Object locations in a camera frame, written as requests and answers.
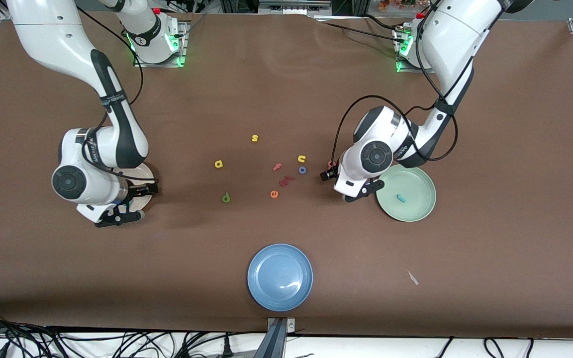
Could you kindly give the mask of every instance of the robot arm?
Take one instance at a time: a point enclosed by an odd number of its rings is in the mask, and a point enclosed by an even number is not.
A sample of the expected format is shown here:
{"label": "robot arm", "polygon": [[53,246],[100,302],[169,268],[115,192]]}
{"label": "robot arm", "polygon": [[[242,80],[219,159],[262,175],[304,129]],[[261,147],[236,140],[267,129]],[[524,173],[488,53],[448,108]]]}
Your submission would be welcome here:
{"label": "robot arm", "polygon": [[[110,212],[118,214],[116,206],[138,196],[130,181],[107,168],[141,165],[148,154],[145,134],[109,59],[87,38],[73,0],[10,0],[8,5],[14,28],[30,57],[92,86],[111,121],[112,126],[96,132],[90,128],[66,132],[59,146],[59,167],[52,175],[54,191],[77,203],[77,210],[98,224]],[[116,222],[142,217],[142,213],[124,213]]]}
{"label": "robot arm", "polygon": [[436,100],[423,125],[403,118],[399,109],[371,109],[357,125],[353,145],[341,155],[337,169],[322,173],[322,179],[337,174],[334,188],[350,202],[383,187],[383,183],[369,179],[382,174],[393,160],[407,168],[423,165],[468,89],[476,52],[511,3],[439,0],[426,18],[412,21],[405,37],[408,43],[400,55],[416,68],[420,67],[419,56],[423,68],[432,68],[443,97]]}

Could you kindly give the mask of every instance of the white scrap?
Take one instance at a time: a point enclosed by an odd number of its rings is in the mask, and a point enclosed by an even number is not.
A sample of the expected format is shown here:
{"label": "white scrap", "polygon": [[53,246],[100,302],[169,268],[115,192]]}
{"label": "white scrap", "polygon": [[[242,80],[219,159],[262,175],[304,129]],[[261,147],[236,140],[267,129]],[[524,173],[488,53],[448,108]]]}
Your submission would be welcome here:
{"label": "white scrap", "polygon": [[406,270],[406,272],[408,272],[408,274],[410,275],[410,279],[414,282],[415,285],[419,285],[419,281],[417,281],[416,278],[414,278],[414,276],[412,276],[412,274],[410,273],[409,270]]}

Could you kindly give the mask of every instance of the black circular joint cap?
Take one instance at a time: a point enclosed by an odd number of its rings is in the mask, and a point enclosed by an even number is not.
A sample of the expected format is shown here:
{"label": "black circular joint cap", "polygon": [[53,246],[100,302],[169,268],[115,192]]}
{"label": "black circular joint cap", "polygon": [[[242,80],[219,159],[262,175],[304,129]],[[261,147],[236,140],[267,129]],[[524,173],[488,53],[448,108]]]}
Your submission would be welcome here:
{"label": "black circular joint cap", "polygon": [[86,176],[75,166],[62,166],[52,175],[52,187],[65,199],[78,199],[86,190]]}
{"label": "black circular joint cap", "polygon": [[369,173],[386,170],[393,163],[390,147],[382,141],[372,141],[362,149],[362,167]]}

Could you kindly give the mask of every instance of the green plate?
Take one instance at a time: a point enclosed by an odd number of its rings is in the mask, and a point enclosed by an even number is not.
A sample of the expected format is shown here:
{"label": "green plate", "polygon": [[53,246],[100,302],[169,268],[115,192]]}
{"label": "green plate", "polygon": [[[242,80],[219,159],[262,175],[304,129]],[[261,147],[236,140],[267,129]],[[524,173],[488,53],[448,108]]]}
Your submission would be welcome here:
{"label": "green plate", "polygon": [[384,181],[384,188],[376,192],[377,201],[387,214],[397,220],[421,220],[435,207],[435,185],[419,168],[391,166],[380,176],[380,180]]}

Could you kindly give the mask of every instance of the brown tabletop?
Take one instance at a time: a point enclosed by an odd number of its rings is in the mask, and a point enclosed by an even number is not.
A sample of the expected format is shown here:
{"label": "brown tabletop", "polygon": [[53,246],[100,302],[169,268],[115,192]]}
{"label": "brown tabletop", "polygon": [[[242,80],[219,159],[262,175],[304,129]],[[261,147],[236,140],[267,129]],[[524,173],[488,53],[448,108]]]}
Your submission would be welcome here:
{"label": "brown tabletop", "polygon": [[[120,30],[113,14],[95,16]],[[134,95],[139,75],[127,49],[83,21]],[[364,20],[344,23],[386,34]],[[353,100],[374,93],[409,108],[436,98],[422,75],[395,72],[389,41],[305,16],[208,15],[191,32],[184,68],[144,72],[133,108],[161,193],[145,220],[97,229],[53,192],[50,176],[62,135],[102,117],[98,97],[34,63],[2,24],[7,319],[245,331],[280,315],[307,333],[573,337],[573,35],[563,22],[492,30],[457,113],[459,144],[423,166],[437,204],[415,223],[389,218],[374,196],[346,204],[318,176]],[[339,152],[380,104],[353,110]],[[452,136],[449,128],[436,154]],[[295,180],[280,188],[284,175]],[[309,298],[283,314],[264,310],[246,287],[251,258],[272,243],[300,248],[314,270]]]}

